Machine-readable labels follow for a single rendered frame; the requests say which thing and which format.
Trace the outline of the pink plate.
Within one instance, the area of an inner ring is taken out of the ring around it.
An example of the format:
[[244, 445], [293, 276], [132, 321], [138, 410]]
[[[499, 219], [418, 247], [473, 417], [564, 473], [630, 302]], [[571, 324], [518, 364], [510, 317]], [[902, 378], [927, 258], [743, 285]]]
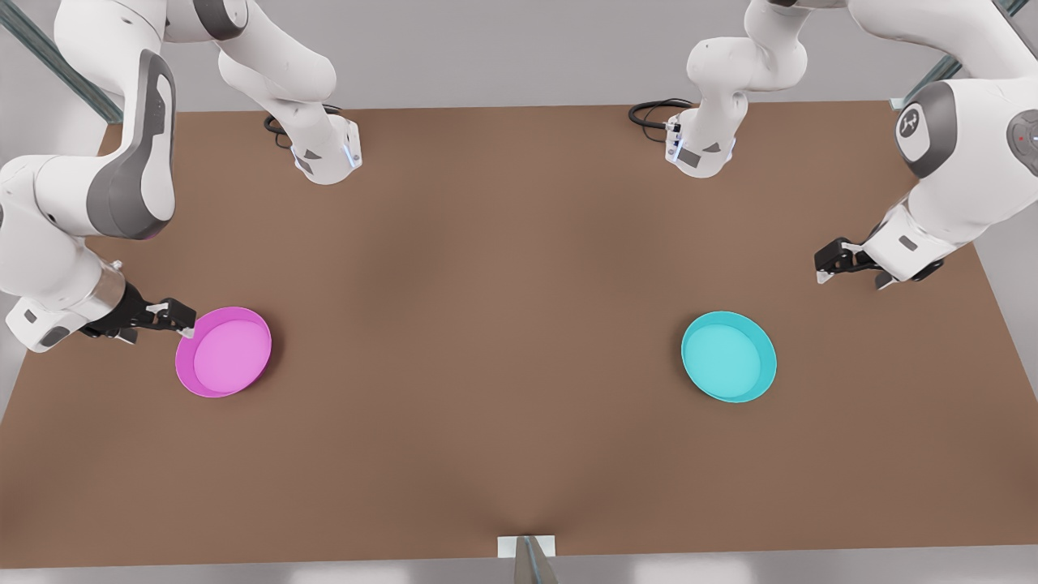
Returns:
[[179, 340], [177, 380], [201, 397], [237, 394], [263, 376], [272, 346], [269, 325], [255, 311], [244, 307], [210, 311], [196, 319], [191, 337]]

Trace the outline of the blue plate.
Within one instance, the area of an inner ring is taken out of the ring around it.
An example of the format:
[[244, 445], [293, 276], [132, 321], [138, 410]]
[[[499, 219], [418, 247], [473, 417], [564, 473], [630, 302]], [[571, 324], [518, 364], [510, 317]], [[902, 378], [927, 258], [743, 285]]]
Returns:
[[712, 311], [689, 323], [681, 339], [680, 359], [698, 389], [727, 404], [762, 397], [778, 370], [774, 342], [767, 332], [731, 311]]

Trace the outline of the silver frame post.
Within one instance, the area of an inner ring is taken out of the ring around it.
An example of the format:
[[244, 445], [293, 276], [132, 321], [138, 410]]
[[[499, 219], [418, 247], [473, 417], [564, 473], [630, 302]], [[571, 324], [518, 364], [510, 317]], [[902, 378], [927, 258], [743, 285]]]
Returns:
[[40, 27], [21, 8], [17, 7], [12, 0], [0, 0], [0, 25], [40, 60], [44, 66], [52, 71], [75, 95], [88, 104], [108, 126], [122, 123], [122, 110], [93, 82], [88, 81], [74, 69], [54, 41], [46, 36]]
[[559, 584], [550, 565], [556, 557], [554, 535], [498, 536], [497, 557], [514, 559], [514, 584]]
[[[1026, 6], [1031, 0], [993, 0], [998, 4], [998, 10], [1002, 12], [1004, 19], [1007, 23], [1014, 29], [1017, 37], [1038, 59], [1038, 45], [1035, 45], [1031, 40], [1030, 34], [1023, 30], [1023, 27], [1016, 22], [1015, 16], [1020, 11], [1026, 10]], [[916, 94], [924, 88], [924, 86], [935, 81], [943, 81], [955, 78], [960, 71], [963, 69], [963, 64], [958, 62], [954, 57], [946, 55], [934, 64], [931, 69], [924, 74], [924, 77], [916, 82], [916, 86], [911, 90], [908, 90], [904, 98], [892, 98], [889, 99], [890, 109], [893, 111], [901, 111], [907, 105], [908, 101], [916, 96]]]

